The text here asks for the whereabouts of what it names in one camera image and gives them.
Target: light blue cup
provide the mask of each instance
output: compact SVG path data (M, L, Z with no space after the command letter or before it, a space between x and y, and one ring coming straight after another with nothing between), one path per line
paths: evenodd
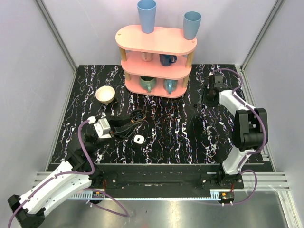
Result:
M137 9L142 32L152 33L155 24L156 2L153 0L141 0L137 3Z
M176 90L177 80L165 79L163 82L163 86L165 87L165 90L167 90L168 93L171 94L174 90Z
M184 15L184 38L194 39L200 27L201 15L198 12L190 11Z

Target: black mounting bracket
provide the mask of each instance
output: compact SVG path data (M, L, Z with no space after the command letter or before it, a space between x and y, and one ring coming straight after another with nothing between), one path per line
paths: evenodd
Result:
M203 189L243 189L244 183L241 174L229 175L220 164L216 174L202 174L201 184Z
M225 85L221 73L209 75L209 87L208 85L204 85L201 91L199 104L208 107L216 107L219 105L219 93L229 89L230 88Z
M9 206L13 212L15 212L15 210L17 210L17 208L20 206L19 197L20 196L18 195L12 195L8 199ZM43 212L44 209L42 208L37 214L32 215L28 214L25 209L21 208L16 214L16 219L22 228L37 228L43 223L45 219Z

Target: green mug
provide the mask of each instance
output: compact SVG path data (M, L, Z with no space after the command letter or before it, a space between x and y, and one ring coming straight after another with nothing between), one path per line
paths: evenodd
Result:
M148 90L149 93L156 86L155 77L141 76L140 82L141 82L141 87Z

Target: dark blue mug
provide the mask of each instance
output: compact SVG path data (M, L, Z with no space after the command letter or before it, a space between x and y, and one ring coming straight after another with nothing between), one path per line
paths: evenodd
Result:
M168 67L172 63L176 63L176 60L176 56L160 54L160 62L164 67Z

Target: blue cup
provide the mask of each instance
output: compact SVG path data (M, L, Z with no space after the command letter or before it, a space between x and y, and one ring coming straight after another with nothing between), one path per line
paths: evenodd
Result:
M194 39L200 27L201 15L198 12L187 12L184 16L184 38Z
M164 67L170 66L172 63L176 63L177 56L160 54L160 62Z
M174 90L176 90L177 80L165 79L163 82L163 86L165 87L165 90L167 90L168 93L171 94Z
M152 33L155 24L156 2L153 0L141 0L137 3L137 9L142 32Z

